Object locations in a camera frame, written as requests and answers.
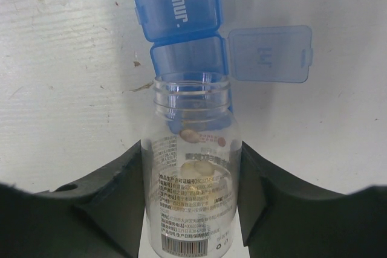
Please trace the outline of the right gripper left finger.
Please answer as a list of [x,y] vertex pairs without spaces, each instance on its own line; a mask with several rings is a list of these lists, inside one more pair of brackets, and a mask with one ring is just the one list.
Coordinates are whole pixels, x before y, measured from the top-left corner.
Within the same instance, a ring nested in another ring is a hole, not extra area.
[[137,257],[145,199],[141,146],[55,191],[1,185],[2,257]]

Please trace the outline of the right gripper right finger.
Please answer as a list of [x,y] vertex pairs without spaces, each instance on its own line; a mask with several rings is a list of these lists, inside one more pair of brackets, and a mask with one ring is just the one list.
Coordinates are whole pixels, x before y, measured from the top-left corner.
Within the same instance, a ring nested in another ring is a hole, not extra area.
[[241,151],[238,211],[250,257],[385,257],[386,187],[323,189]]

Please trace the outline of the clear bottle with orange pills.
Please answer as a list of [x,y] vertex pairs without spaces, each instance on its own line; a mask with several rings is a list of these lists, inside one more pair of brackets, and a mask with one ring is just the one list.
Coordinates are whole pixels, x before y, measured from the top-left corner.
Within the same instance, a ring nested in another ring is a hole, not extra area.
[[242,138],[220,73],[157,76],[141,138],[148,239],[160,257],[223,257],[235,232]]

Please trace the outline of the blue weekly pill organizer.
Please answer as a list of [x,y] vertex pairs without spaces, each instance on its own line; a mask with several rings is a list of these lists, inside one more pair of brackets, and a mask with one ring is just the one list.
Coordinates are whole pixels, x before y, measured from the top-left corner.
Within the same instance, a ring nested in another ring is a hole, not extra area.
[[242,82],[302,83],[313,59],[305,25],[239,28],[227,38],[221,0],[134,0],[139,24],[152,44],[156,75],[194,71],[231,75]]

